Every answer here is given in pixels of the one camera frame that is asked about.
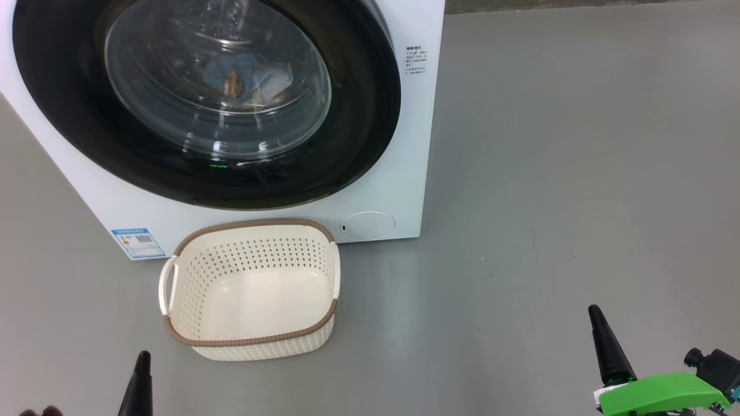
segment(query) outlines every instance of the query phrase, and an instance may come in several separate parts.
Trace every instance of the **door glass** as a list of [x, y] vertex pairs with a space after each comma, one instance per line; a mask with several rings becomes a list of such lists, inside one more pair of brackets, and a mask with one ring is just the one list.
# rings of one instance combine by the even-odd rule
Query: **door glass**
[[285, 153], [312, 137], [331, 101], [316, 47], [256, 0], [138, 0], [109, 29], [105, 60], [132, 114], [215, 161]]

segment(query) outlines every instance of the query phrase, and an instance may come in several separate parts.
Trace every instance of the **green gripper part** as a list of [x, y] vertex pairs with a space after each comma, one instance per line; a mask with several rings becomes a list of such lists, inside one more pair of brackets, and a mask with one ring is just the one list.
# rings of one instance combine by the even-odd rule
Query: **green gripper part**
[[667, 410], [708, 409], [719, 403], [723, 409], [730, 408], [727, 398], [689, 372], [651, 375], [606, 392], [599, 397], [604, 416], [629, 416], [665, 412]]

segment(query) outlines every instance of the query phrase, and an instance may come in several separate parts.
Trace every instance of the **basket handle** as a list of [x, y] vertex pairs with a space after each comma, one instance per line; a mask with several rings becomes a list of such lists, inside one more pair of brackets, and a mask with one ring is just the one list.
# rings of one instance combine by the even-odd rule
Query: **basket handle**
[[342, 282], [342, 264], [339, 260], [339, 246], [334, 241], [330, 245], [334, 254], [334, 299], [339, 299], [339, 288]]
[[[175, 295], [175, 285], [178, 282], [178, 271], [180, 267], [175, 264], [175, 260], [178, 259], [177, 255], [173, 255], [162, 267], [162, 272], [159, 274], [159, 310], [162, 311], [162, 315], [169, 315], [169, 310], [172, 308], [172, 296]], [[169, 280], [169, 271], [172, 267], [175, 267], [175, 273], [172, 275], [172, 291], [169, 294], [169, 306], [167, 305], [167, 281]]]

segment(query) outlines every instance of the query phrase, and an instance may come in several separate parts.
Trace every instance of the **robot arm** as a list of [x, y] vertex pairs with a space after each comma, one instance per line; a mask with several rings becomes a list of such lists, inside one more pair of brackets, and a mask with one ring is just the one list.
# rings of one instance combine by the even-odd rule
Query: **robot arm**
[[596, 305], [588, 307], [593, 343], [604, 388], [593, 394], [604, 416], [693, 416], [702, 407], [718, 415], [740, 396], [740, 361], [714, 350], [703, 356], [692, 349], [684, 359], [696, 367], [688, 372], [652, 375], [637, 379], [614, 332]]

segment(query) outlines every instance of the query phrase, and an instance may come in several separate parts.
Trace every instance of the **brown basket rim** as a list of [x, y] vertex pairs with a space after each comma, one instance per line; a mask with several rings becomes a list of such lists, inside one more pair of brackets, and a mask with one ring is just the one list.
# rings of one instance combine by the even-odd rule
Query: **brown basket rim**
[[337, 305], [339, 304], [338, 299], [332, 299], [332, 305], [329, 306], [329, 310], [326, 311], [326, 315], [321, 318], [320, 321], [317, 323], [309, 326], [305, 329], [299, 329], [297, 331], [293, 332], [286, 332], [284, 334], [278, 334], [278, 335], [270, 335], [269, 337], [259, 337], [259, 338], [244, 338], [240, 340], [191, 340], [190, 338], [185, 338], [184, 336], [180, 335], [177, 330], [175, 330], [175, 327], [172, 326], [172, 319], [170, 319], [169, 315], [163, 316], [164, 318], [164, 327], [167, 330], [167, 333], [169, 333], [169, 336], [173, 337], [177, 342], [185, 344], [187, 346], [200, 346], [200, 347], [210, 347], [210, 348], [219, 348], [224, 346], [248, 346], [248, 345], [258, 345], [261, 343], [270, 343], [270, 342], [276, 342], [276, 341], [282, 341], [282, 340], [290, 340], [293, 338], [299, 338], [303, 337], [305, 335], [310, 335], [319, 329], [321, 329], [326, 323], [329, 322], [330, 319], [332, 319], [332, 316], [334, 315], [334, 312], [337, 310]]
[[227, 231], [230, 229], [237, 229], [237, 228], [265, 227], [265, 226], [272, 226], [272, 225], [303, 225], [306, 227], [314, 227], [315, 229], [318, 229], [319, 231], [321, 231], [326, 236], [326, 238], [329, 239], [329, 243], [334, 242], [334, 236], [330, 233], [330, 231], [325, 226], [319, 224], [316, 221], [301, 220], [297, 218], [288, 218], [288, 219], [282, 219], [282, 220], [240, 221], [240, 222], [234, 222], [234, 223], [228, 223], [228, 224], [214, 225], [212, 227], [206, 227], [206, 228], [199, 229], [198, 231], [185, 237], [185, 239], [182, 240], [182, 242], [180, 242], [180, 244], [178, 245], [178, 248], [175, 249], [175, 255], [179, 256], [185, 249], [185, 246], [190, 244], [191, 241], [205, 234], [210, 234], [212, 232], [219, 232], [219, 231]]
[[[326, 238], [329, 239], [329, 243], [334, 242], [334, 236], [330, 233], [330, 231], [324, 227], [323, 225], [319, 224], [316, 221], [311, 220], [302, 220], [302, 219], [296, 219], [296, 218], [289, 218], [289, 219], [276, 219], [276, 220], [258, 220], [258, 221], [241, 221], [241, 222], [234, 222], [229, 224], [221, 224], [216, 225], [213, 227], [206, 227], [203, 229], [199, 229], [198, 231], [188, 235], [185, 237], [184, 240], [178, 245], [178, 248], [175, 249], [175, 255], [179, 256], [185, 247], [190, 244], [193, 240], [196, 238], [209, 234], [211, 232], [219, 232], [219, 231], [227, 231], [229, 229], [237, 229], [237, 228], [247, 228], [247, 227], [264, 227], [264, 226], [274, 226], [274, 225], [303, 225], [307, 227], [314, 227], [315, 229], [318, 229], [321, 231]], [[244, 338], [240, 340], [192, 340], [190, 338], [185, 338], [184, 336], [180, 335], [179, 332], [175, 329], [175, 327], [172, 325], [172, 319], [169, 317], [169, 315], [163, 316], [164, 319], [164, 327], [167, 330], [167, 333], [171, 337], [173, 337], [177, 342], [182, 343], [187, 346], [196, 346], [196, 347], [211, 347], [211, 348], [219, 348], [219, 347], [225, 347], [225, 346], [248, 346], [248, 345], [258, 345], [261, 343], [271, 343], [276, 341], [282, 341], [282, 340], [289, 340], [292, 338], [299, 338], [303, 337], [305, 335], [310, 335], [319, 329], [321, 329], [324, 325], [326, 325], [330, 319], [332, 319], [332, 316], [334, 316], [334, 312], [337, 310], [337, 305], [339, 304], [338, 299], [332, 299], [332, 304], [329, 305], [329, 310], [326, 311], [326, 314], [321, 318], [317, 323], [309, 326], [305, 329], [299, 329], [297, 331], [293, 332], [286, 332], [284, 334], [278, 334], [278, 335], [270, 335], [267, 337], [259, 337], [259, 338]]]

